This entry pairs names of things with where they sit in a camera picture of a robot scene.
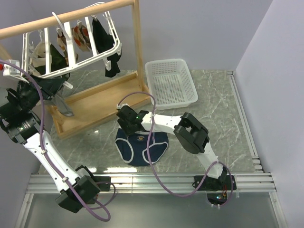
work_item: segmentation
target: clothes clip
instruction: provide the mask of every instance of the clothes clip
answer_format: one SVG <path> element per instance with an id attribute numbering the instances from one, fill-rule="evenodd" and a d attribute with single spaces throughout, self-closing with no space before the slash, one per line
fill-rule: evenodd
<path id="1" fill-rule="evenodd" d="M 122 44 L 120 43 L 118 46 L 117 54 L 120 56 L 122 54 Z"/>
<path id="2" fill-rule="evenodd" d="M 65 81 L 65 82 L 63 83 L 63 85 L 64 85 L 65 87 L 69 88 L 69 89 L 73 89 L 73 85 L 72 85 L 71 83 L 67 82 L 67 81 Z"/>
<path id="3" fill-rule="evenodd" d="M 44 41 L 44 32 L 43 31 L 39 31 L 39 37 L 40 37 L 40 41 Z"/>
<path id="4" fill-rule="evenodd" d="M 57 34 L 61 37 L 62 36 L 62 30 L 61 30 L 61 28 L 57 27 L 56 31 L 57 31 Z"/>
<path id="5" fill-rule="evenodd" d="M 91 17 L 93 18 L 94 21 L 97 21 L 97 16 L 96 15 L 92 15 Z"/>
<path id="6" fill-rule="evenodd" d="M 81 26 L 82 26 L 81 20 L 78 20 L 78 21 L 77 21 L 77 26 L 78 26 L 78 28 L 81 28 Z"/>
<path id="7" fill-rule="evenodd" d="M 104 64 L 105 64 L 105 68 L 107 71 L 112 69 L 112 64 L 110 60 L 107 60 L 106 58 L 103 58 Z"/>

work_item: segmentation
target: gray marble surface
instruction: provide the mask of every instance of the gray marble surface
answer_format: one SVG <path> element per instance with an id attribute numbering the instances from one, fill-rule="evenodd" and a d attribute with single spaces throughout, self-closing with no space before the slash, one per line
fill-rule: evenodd
<path id="1" fill-rule="evenodd" d="M 156 113 L 162 115 L 192 113 L 208 128 L 212 148 L 220 161 L 227 164 L 233 172 L 255 171 L 226 71 L 192 70 L 191 75 L 198 92 L 198 101 L 185 108 L 162 110 Z M 71 90 L 65 88 L 63 95 L 66 97 L 108 80 L 111 79 L 104 77 L 103 71 L 76 71 L 69 79 L 74 88 Z M 152 105 L 148 104 L 139 110 L 151 109 Z M 82 164 L 97 173 L 150 173 L 149 166 L 133 167 L 123 162 L 114 145 L 117 129 L 118 123 L 115 119 L 64 140 L 58 138 L 53 126 L 51 136 L 58 151 L 73 168 Z M 158 172 L 204 171 L 197 157 L 186 152 L 173 135 L 169 135 L 169 148 L 155 164 L 155 168 Z M 41 167 L 39 173 L 46 171 Z"/>

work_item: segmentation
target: white wall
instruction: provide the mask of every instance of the white wall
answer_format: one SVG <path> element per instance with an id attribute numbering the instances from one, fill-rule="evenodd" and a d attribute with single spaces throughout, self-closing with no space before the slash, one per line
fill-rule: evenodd
<path id="1" fill-rule="evenodd" d="M 32 8 L 21 0 L 1 1 L 0 28 L 38 19 Z M 0 41 L 14 58 L 21 56 L 22 36 Z M 0 87 L 16 89 L 16 83 L 3 78 Z M 38 170 L 38 160 L 22 145 L 15 144 L 0 130 L 0 227 L 15 226 L 29 177 Z"/>
<path id="2" fill-rule="evenodd" d="M 41 18 L 51 16 L 52 11 L 60 14 L 97 2 L 28 1 Z M 236 69 L 271 1 L 140 0 L 144 63 L 183 58 L 191 69 Z M 119 66 L 135 69 L 131 7 L 111 14 L 123 44 Z M 90 67 L 103 69 L 104 65 L 98 62 Z"/>
<path id="3" fill-rule="evenodd" d="M 303 0 L 274 0 L 236 70 L 258 153 L 291 228 L 304 224 L 303 12 Z"/>

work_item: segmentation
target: underwear logo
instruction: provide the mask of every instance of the underwear logo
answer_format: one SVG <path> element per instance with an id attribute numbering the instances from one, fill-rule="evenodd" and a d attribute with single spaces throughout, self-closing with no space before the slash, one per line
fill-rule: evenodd
<path id="1" fill-rule="evenodd" d="M 144 139 L 143 136 L 138 136 L 138 137 L 137 137 L 137 140 L 138 140 L 138 141 L 142 141 L 143 139 Z"/>

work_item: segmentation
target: glass panel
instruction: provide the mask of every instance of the glass panel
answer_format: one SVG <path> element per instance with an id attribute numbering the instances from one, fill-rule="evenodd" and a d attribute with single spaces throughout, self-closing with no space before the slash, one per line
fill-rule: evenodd
<path id="1" fill-rule="evenodd" d="M 101 222 L 81 209 L 77 214 L 55 203 L 57 195 L 36 194 L 27 228 L 278 228 L 268 193 L 241 193 L 218 210 L 206 195 L 177 198 L 168 194 L 118 194 L 107 208 L 109 222 Z M 100 196 L 105 202 L 110 196 Z M 97 213 L 106 216 L 102 210 Z"/>

